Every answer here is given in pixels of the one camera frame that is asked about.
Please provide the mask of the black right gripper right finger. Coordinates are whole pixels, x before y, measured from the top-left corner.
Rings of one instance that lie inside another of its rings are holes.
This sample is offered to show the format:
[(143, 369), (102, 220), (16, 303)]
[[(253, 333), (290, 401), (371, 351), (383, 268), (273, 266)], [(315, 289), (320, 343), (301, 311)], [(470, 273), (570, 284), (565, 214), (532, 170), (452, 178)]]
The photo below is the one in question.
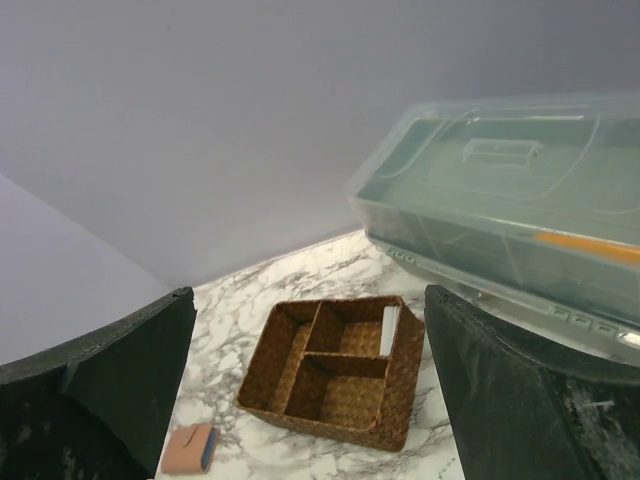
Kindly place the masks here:
[(446, 288), (425, 323), (468, 479), (636, 479), (639, 370), (510, 324)]

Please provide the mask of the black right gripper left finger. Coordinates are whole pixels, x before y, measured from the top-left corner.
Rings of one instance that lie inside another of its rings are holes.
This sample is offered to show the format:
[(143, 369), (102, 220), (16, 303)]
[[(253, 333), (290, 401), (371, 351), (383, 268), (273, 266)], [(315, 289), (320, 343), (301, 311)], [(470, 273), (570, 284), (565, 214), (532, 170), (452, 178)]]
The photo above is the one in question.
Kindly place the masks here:
[(194, 292), (183, 287), (2, 365), (2, 478), (152, 478), (195, 320)]

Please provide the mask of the stack of white cards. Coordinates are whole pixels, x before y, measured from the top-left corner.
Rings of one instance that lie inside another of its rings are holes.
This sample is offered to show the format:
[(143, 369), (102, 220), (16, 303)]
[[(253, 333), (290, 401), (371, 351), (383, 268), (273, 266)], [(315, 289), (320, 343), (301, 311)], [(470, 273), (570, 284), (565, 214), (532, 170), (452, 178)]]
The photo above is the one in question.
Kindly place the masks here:
[(398, 305), (388, 305), (383, 309), (379, 355), (388, 357), (394, 343), (397, 324), (401, 308)]

